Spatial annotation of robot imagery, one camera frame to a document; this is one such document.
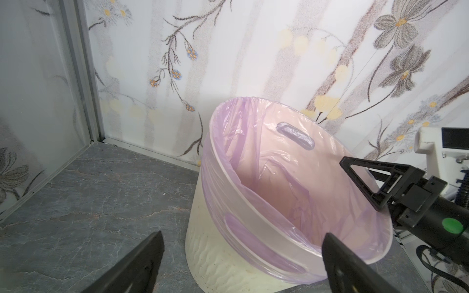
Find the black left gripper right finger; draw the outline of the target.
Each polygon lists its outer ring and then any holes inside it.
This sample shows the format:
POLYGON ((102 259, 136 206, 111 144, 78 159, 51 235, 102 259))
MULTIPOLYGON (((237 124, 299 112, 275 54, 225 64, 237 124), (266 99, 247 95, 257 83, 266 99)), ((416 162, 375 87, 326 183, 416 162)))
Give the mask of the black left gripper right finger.
POLYGON ((332 233, 327 233, 323 240, 322 258, 333 293, 396 293, 398 291, 332 233))

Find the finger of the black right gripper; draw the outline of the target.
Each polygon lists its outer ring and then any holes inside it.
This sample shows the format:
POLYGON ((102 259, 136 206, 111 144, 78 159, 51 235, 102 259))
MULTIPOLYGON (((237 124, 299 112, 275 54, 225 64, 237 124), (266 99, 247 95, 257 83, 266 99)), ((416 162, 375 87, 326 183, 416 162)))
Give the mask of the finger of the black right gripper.
POLYGON ((377 211, 398 201, 425 175, 425 171, 411 165, 348 156, 341 159, 340 166, 377 211))

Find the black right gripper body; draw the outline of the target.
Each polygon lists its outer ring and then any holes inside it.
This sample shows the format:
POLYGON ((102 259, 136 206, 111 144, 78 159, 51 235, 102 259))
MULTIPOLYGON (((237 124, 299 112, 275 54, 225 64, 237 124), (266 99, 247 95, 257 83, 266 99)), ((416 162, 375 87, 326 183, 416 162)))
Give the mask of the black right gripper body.
POLYGON ((412 184, 402 200, 421 204, 415 212, 402 203, 389 203, 393 224, 410 231, 438 253, 469 266, 469 210, 439 195, 447 183, 437 177, 412 184))

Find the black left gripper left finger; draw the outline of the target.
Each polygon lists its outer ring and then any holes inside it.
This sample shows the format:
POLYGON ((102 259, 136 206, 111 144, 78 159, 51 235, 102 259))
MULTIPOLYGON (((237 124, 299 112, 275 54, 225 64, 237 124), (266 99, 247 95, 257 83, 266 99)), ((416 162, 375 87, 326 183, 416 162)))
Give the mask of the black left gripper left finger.
POLYGON ((83 291, 151 293, 155 288, 164 251, 162 232, 154 232, 83 291))

